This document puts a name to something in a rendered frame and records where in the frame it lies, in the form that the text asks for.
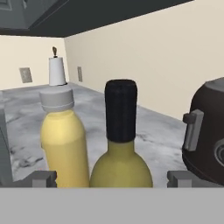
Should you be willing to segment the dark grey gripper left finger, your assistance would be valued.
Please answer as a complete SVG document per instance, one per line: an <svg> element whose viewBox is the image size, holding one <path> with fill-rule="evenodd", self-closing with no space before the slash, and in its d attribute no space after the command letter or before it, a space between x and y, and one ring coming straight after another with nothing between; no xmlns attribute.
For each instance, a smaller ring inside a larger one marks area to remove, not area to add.
<svg viewBox="0 0 224 224"><path fill-rule="evenodd" d="M34 171L26 178L13 183L15 187L56 187L56 171Z"/></svg>

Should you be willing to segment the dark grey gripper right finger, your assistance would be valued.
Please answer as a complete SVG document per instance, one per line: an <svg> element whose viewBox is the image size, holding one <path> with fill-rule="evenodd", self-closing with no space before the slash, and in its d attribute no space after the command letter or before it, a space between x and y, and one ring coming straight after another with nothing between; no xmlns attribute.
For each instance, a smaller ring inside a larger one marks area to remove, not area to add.
<svg viewBox="0 0 224 224"><path fill-rule="evenodd" d="M168 171L168 187L209 187L210 183L198 178L190 171Z"/></svg>

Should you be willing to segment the yellow juice bottle grey cap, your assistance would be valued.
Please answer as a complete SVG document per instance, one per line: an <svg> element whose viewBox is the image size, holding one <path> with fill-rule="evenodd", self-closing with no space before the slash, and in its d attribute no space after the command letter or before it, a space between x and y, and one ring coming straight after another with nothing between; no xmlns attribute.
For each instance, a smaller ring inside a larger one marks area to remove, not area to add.
<svg viewBox="0 0 224 224"><path fill-rule="evenodd" d="M39 96L46 112L41 147L58 187L89 187L86 131L74 112L74 91L68 85L48 87Z"/></svg>

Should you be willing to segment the yellow wine bottle black neck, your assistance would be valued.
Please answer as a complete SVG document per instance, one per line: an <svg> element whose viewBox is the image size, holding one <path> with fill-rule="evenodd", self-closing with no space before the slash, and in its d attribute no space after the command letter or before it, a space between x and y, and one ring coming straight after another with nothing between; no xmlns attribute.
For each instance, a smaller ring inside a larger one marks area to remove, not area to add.
<svg viewBox="0 0 224 224"><path fill-rule="evenodd" d="M107 151L97 160L91 187L153 187L150 169L135 152L137 84L109 80L104 89Z"/></svg>

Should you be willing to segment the grey appliance edge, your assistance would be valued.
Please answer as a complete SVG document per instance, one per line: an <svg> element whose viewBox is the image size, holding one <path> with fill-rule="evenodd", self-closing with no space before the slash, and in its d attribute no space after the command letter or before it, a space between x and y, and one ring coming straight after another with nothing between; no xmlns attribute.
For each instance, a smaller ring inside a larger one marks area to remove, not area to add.
<svg viewBox="0 0 224 224"><path fill-rule="evenodd" d="M0 183L3 185L13 181L11 170L11 155L4 113L3 92L0 91Z"/></svg>

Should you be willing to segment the dark brown toaster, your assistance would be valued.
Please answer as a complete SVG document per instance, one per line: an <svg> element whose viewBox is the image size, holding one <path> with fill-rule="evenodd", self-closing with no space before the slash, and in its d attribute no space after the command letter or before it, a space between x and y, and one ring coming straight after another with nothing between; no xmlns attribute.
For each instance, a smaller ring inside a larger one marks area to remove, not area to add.
<svg viewBox="0 0 224 224"><path fill-rule="evenodd" d="M185 166L201 179L224 186L224 77L206 81L196 91L183 122Z"/></svg>

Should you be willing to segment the white paper towel roll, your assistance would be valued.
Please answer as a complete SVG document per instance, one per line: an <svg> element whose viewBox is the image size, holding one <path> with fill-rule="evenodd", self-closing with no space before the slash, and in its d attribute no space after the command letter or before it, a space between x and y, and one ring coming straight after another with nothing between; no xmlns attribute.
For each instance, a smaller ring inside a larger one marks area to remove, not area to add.
<svg viewBox="0 0 224 224"><path fill-rule="evenodd" d="M64 61L57 55L57 48L52 48L53 57L49 59L49 85L63 86L66 85L66 76Z"/></svg>

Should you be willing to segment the dark grey wall cupboards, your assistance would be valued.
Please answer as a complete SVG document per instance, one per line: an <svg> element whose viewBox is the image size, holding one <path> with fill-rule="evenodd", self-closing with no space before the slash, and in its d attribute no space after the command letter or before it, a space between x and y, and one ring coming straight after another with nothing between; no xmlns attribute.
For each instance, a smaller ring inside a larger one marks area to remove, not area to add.
<svg viewBox="0 0 224 224"><path fill-rule="evenodd" d="M0 0L0 35L64 38L193 0Z"/></svg>

